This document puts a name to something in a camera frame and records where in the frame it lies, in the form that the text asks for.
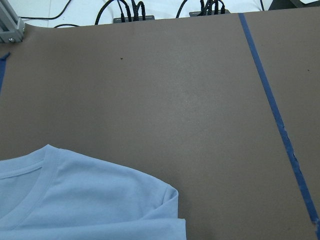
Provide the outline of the aluminium frame post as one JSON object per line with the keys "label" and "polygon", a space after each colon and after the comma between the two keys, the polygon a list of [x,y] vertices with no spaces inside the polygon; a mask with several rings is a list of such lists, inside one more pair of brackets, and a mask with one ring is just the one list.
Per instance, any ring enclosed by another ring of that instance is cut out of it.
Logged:
{"label": "aluminium frame post", "polygon": [[0,0],[0,42],[20,43],[24,39],[25,23],[8,0]]}

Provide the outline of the light blue t-shirt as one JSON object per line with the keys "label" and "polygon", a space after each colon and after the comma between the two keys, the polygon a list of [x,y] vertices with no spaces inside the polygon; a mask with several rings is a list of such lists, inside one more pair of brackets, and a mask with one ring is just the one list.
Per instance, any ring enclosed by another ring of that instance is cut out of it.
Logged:
{"label": "light blue t-shirt", "polygon": [[178,191],[141,171],[44,146],[0,163],[3,240],[184,240]]}

